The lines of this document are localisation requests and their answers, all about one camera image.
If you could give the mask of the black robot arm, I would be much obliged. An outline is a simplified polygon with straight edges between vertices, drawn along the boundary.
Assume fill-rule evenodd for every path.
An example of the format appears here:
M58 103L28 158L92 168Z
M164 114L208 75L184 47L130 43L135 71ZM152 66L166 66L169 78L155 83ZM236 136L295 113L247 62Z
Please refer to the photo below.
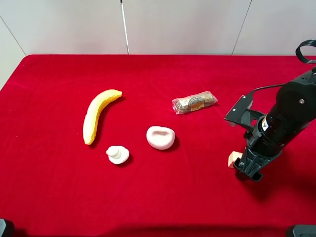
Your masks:
M254 91L242 96L225 120L245 128L246 146L233 167L253 181L260 170L279 157L283 149L316 118L316 70L279 84L276 103L267 114L252 110Z

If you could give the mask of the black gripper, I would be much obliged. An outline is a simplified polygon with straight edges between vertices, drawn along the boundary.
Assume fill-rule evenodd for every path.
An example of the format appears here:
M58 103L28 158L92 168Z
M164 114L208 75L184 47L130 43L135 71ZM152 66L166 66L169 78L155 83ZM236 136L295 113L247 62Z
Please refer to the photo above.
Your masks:
M260 181L260 170L279 157L291 141L291 121L283 116L242 116L241 124L247 132L246 147L234 168L248 173L252 181Z

